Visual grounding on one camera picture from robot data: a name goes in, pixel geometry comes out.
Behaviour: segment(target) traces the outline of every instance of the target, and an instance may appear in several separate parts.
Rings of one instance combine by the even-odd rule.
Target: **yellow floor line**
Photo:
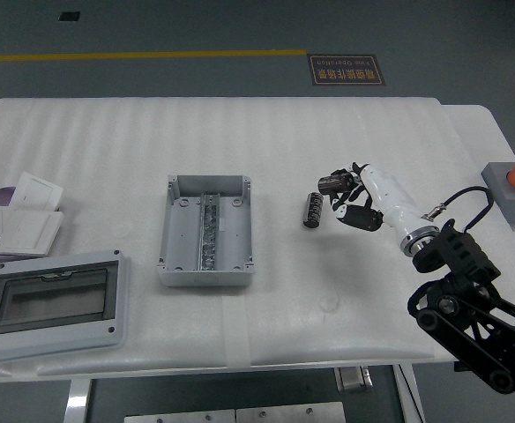
[[[302,48],[269,50],[129,51],[113,53],[51,53],[44,55],[0,55],[0,62],[42,60],[152,59],[171,57],[304,56]]]

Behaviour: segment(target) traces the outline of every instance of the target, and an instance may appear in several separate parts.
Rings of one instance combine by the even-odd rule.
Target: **white foam mat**
[[[479,125],[498,130],[479,108],[477,126],[463,127],[469,152],[448,110],[420,98],[0,100],[0,188],[23,171],[64,187],[50,255],[120,249],[131,259],[123,347],[3,364],[0,378],[447,360],[407,313],[414,290],[445,269],[418,274],[389,227],[344,226],[327,201],[318,229],[304,227],[302,213],[318,178],[352,161],[394,174],[424,211],[483,184],[475,152],[505,141],[479,138]],[[249,287],[161,285],[168,174],[252,179]],[[454,217],[460,229],[484,205],[463,196],[437,223]],[[472,234],[515,302],[515,236],[501,212]]]

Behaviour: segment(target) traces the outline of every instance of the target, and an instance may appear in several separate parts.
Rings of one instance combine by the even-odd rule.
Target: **capacitor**
[[[306,227],[315,228],[320,225],[320,213],[322,213],[322,194],[311,192],[307,198],[302,223]]]
[[[352,190],[353,176],[351,174],[331,174],[320,178],[318,181],[318,191],[320,194],[328,196],[331,193],[350,192]]]

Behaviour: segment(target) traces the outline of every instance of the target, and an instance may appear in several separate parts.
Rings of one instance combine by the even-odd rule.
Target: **gray plastic enclosure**
[[[158,273],[165,286],[246,286],[251,179],[170,175]]]

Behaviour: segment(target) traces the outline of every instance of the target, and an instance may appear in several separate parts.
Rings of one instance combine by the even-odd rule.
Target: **gray frame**
[[[126,337],[128,265],[118,250],[0,264],[0,316],[9,280],[93,269],[107,270],[101,313],[12,323],[6,333],[0,333],[0,360],[121,345]]]

